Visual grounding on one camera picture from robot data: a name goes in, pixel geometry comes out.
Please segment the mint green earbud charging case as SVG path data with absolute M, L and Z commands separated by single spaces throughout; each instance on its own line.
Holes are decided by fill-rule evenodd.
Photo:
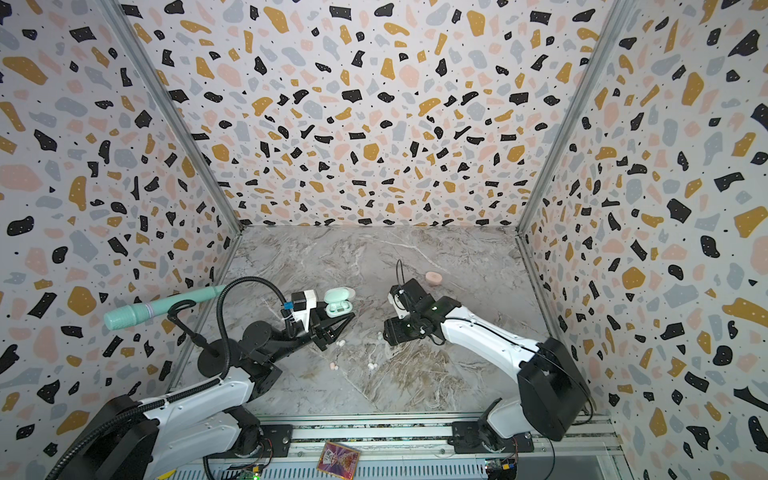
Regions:
M 326 304 L 325 313 L 330 318 L 337 318 L 352 312 L 352 300 L 356 293 L 348 287 L 336 287 L 329 289 L 324 294 L 323 302 Z

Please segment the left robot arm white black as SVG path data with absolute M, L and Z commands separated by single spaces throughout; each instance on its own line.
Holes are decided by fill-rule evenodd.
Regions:
M 279 378 L 276 361 L 313 343 L 337 341 L 354 319 L 324 311 L 308 313 L 310 329 L 294 338 L 265 321 L 248 325 L 230 340 L 233 364 L 225 378 L 214 374 L 219 360 L 203 353 L 199 369 L 208 379 L 143 401 L 121 395 L 107 402 L 48 473 L 50 479 L 158 479 L 175 469 L 225 452 L 253 453 L 266 435 L 246 409 Z

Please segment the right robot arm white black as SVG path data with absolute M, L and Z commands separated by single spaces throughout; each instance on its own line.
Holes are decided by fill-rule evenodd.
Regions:
M 389 345 L 426 338 L 458 345 L 493 364 L 517 387 L 515 395 L 494 400 L 479 418 L 451 424 L 448 444 L 457 453 L 531 452 L 530 434 L 560 441 L 592 405 L 586 380 L 559 340 L 513 334 L 451 297 L 434 299 L 414 278 L 392 286 L 388 301 L 396 312 L 384 324 Z

